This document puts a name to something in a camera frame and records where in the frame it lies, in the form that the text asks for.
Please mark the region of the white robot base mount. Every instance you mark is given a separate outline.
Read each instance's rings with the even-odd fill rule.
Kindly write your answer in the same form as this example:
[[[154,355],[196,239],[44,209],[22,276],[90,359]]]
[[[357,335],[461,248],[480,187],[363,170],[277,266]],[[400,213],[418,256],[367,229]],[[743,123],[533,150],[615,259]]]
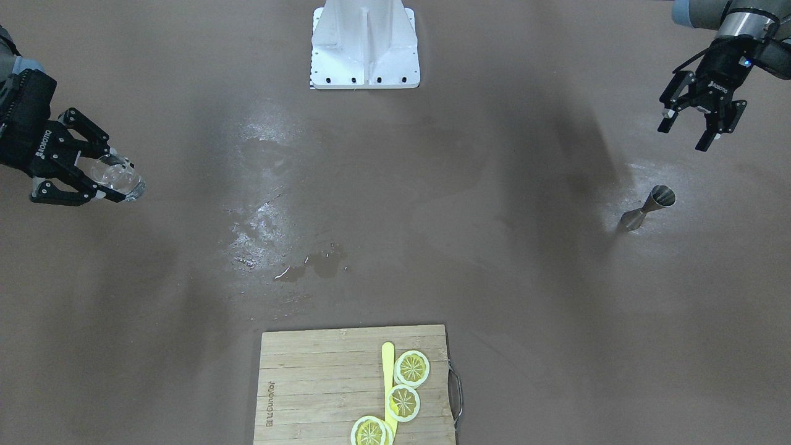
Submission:
[[[327,1],[311,25],[311,88],[419,87],[415,11],[403,2]]]

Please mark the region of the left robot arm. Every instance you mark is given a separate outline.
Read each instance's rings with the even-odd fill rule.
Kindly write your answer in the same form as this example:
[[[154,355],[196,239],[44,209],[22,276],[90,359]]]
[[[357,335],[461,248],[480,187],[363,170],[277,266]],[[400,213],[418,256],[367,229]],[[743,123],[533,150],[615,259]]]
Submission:
[[[723,134],[732,134],[748,102],[735,100],[755,67],[776,78],[790,78],[789,1],[675,1],[672,19],[690,28],[715,32],[708,48],[673,70],[660,95],[667,134],[685,109],[704,114],[706,128],[695,149],[706,151]]]

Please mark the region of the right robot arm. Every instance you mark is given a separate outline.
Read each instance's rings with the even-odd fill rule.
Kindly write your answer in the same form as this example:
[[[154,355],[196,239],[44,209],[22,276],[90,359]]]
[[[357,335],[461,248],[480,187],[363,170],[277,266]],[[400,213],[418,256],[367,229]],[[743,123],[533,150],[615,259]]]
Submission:
[[[31,178],[30,200],[81,206],[141,197],[145,181],[109,135],[74,108],[51,119],[56,80],[19,53],[6,29],[1,40],[1,161]]]

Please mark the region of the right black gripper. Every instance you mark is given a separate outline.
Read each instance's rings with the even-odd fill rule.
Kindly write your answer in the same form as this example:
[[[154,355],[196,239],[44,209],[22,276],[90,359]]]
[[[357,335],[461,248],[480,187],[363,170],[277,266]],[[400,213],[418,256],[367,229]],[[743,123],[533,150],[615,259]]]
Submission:
[[[114,155],[109,135],[77,109],[67,109],[51,121],[50,104],[57,82],[41,70],[11,74],[2,84],[2,164],[32,178],[29,200],[41,205],[81,206],[93,200],[116,203],[130,195],[100,185],[85,174],[57,166],[48,158],[50,138],[87,158]],[[66,180],[74,191],[59,189],[54,178]]]

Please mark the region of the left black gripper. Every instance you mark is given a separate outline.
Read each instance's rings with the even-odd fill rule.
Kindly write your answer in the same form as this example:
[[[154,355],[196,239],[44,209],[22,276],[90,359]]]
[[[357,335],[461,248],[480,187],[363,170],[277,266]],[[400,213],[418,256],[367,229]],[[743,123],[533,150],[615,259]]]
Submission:
[[[695,70],[681,70],[674,74],[660,95],[663,105],[658,132],[667,134],[687,108],[706,114],[706,129],[695,150],[706,152],[722,134],[732,134],[748,105],[746,100],[734,100],[751,71],[751,54],[755,39],[727,36],[715,39]]]

